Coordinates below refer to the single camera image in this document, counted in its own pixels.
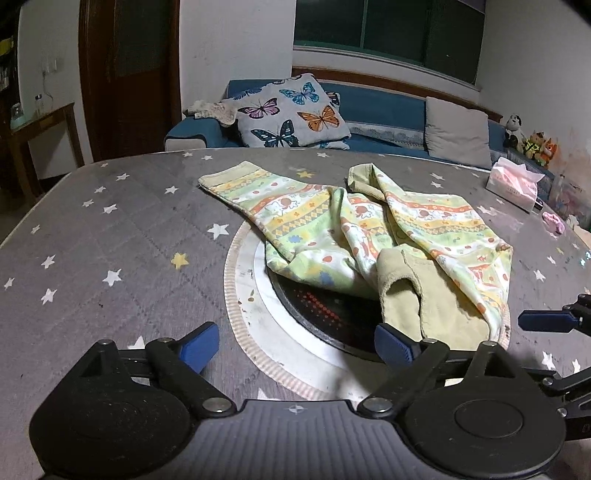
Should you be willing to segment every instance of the door frame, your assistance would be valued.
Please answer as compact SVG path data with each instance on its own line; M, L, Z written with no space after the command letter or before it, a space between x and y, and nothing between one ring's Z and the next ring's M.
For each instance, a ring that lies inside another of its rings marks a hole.
M100 154L99 138L96 134L94 99L90 88L90 76L88 72L88 30L90 24L90 3L100 0L80 0L80 15L78 19L78 61L80 64L80 87L82 90L82 104L88 131L88 140L92 152L93 161L104 160ZM169 0L171 3L170 19L170 43L168 46L168 75L170 81L170 105L171 128L181 121L181 92L180 92L180 68L178 54L180 0Z

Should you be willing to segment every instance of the printed cloth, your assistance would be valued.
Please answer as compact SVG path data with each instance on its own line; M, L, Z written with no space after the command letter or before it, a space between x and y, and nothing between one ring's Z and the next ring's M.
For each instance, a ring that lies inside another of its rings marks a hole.
M462 197L405 192L373 164L350 169L353 193L249 162L199 182L263 232L277 274L380 299L384 321L415 340L508 346L512 248Z
M246 90L234 98L249 147L305 147L351 136L335 102L311 73Z

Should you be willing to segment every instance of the pink tissue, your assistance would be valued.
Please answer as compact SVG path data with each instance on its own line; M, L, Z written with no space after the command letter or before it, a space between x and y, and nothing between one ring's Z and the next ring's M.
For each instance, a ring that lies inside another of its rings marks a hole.
M546 222L546 225L552 227L559 235L564 233L564 224L555 213L544 212L542 213L542 219Z

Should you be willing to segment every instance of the towel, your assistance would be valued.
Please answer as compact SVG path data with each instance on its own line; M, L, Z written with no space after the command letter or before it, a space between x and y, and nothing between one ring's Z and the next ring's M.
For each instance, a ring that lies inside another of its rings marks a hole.
M214 118L223 127L231 127L236 121L238 107L234 102L207 103L205 100L197 100L183 113L186 116L199 118Z
M277 274L379 299L383 320L415 340L508 346L512 248L462 197L405 192L373 164L350 169L353 193L249 162L199 182L261 230Z

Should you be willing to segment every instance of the metal screw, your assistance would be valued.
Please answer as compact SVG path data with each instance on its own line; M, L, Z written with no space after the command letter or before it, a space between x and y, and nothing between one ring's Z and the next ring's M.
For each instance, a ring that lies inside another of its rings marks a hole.
M222 413L229 410L232 403L227 398L212 397L203 402L203 408L215 413Z
M363 406L374 413L384 413L392 408L392 402L381 397L372 397L363 401Z

